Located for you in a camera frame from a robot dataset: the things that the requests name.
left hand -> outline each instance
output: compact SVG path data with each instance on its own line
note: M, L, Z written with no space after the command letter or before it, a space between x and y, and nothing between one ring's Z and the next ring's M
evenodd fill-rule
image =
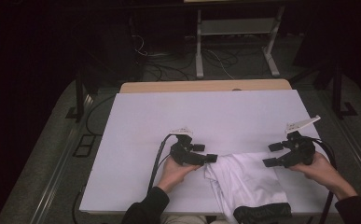
M184 177L191 171L198 170L199 165L186 165L182 166L174 161L174 158L169 156L163 166L162 176L157 187L169 193L172 189L183 182Z

white cloth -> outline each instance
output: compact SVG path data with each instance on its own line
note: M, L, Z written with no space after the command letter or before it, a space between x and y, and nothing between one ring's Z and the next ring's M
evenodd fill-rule
M268 152L231 154L207 164L205 178L211 180L217 202L230 224L238 223L233 212L240 206L288 202L274 168L265 167L262 161L269 157Z

table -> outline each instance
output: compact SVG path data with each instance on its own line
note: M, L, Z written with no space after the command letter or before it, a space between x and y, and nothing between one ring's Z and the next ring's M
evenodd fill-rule
M257 86L264 91L255 91ZM187 125L193 143L206 145L204 154L225 155L268 150L269 144L285 140L287 122L309 117L297 91L283 79L126 83L113 103L79 209L122 214L141 201L160 142L170 130ZM318 137L313 125L300 132ZM174 142L168 139L162 156ZM294 215L322 212L326 188L301 173L274 169ZM221 213L203 169L188 175L169 197L167 214Z

white table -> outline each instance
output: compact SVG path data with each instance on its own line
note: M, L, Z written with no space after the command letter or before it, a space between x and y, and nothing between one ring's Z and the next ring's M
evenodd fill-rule
M285 140L287 122L309 117L297 91L292 90L120 93L79 209L92 214L124 213L132 203L142 201L160 142L170 130L189 127L194 132L192 143L206 145L203 154L259 152ZM300 132L319 137L313 125ZM175 137L167 141L162 157L175 142ZM286 152L271 155L280 157ZM275 169L294 215L322 212L327 196L324 187L301 173L283 167L270 169ZM169 197L168 214L221 213L204 168L188 175Z

dark background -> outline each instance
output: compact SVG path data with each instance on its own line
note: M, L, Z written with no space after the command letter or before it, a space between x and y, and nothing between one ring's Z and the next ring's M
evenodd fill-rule
M65 3L107 7L102 1L94 1L94 6L89 1ZM166 44L163 48L181 49L182 35L195 27L195 12L79 13L63 10L66 4L0 1L0 211L52 108L77 74L92 92L100 86L139 80L141 68L133 51L130 16L137 21L133 28L145 35L149 44ZM181 29L170 29L174 25ZM299 33L306 36L297 65L310 67L331 55L361 87L360 2L305 1L288 6L280 34Z

